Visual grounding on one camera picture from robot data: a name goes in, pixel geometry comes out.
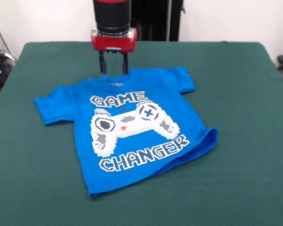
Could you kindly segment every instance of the graphic print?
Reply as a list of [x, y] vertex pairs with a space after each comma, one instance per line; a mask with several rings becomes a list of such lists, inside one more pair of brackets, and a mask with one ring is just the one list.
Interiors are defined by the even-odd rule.
[[109, 157], [117, 146], [117, 138], [125, 138], [154, 130], [166, 139], [175, 139], [180, 128], [158, 104], [150, 100], [138, 103], [136, 110], [111, 116], [96, 108], [91, 120], [92, 146], [99, 157]]

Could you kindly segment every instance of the shirt tag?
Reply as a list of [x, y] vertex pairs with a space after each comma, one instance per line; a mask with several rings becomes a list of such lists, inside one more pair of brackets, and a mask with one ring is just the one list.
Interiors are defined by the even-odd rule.
[[111, 86], [123, 86], [124, 83], [122, 83], [122, 82], [111, 82], [111, 83], [109, 83], [109, 85], [111, 85]]

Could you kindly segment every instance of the white wall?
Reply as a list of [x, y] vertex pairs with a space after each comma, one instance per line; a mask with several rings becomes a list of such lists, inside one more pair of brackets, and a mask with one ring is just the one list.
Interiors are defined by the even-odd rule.
[[259, 41], [283, 54], [283, 0], [184, 0], [182, 41]]
[[0, 30], [16, 57], [30, 41], [89, 41], [94, 25], [92, 0], [0, 0]]
[[[273, 60], [283, 53], [283, 0], [184, 2], [180, 40], [259, 41]], [[88, 41], [94, 25], [92, 0], [0, 0], [0, 29], [17, 57], [30, 41]]]

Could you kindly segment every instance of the table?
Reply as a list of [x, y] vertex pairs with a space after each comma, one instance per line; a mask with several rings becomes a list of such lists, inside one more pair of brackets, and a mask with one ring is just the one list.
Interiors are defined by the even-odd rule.
[[[122, 57], [107, 55], [108, 73]], [[0, 226], [283, 226], [283, 78], [259, 43], [138, 42], [132, 68], [187, 67], [184, 97], [219, 129], [205, 156], [88, 197], [73, 124], [45, 127], [33, 98], [100, 77], [87, 42], [28, 43], [0, 95]]]

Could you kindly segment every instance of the black cable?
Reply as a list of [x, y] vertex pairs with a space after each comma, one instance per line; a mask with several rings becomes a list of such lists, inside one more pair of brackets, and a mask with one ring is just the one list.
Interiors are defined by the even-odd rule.
[[4, 41], [4, 38], [3, 38], [2, 34], [1, 34], [1, 31], [0, 31], [0, 38], [2, 39], [2, 42], [3, 42], [4, 46], [6, 47], [6, 49], [8, 50], [8, 52], [10, 53], [10, 50], [9, 50], [9, 48], [8, 48], [6, 42]]

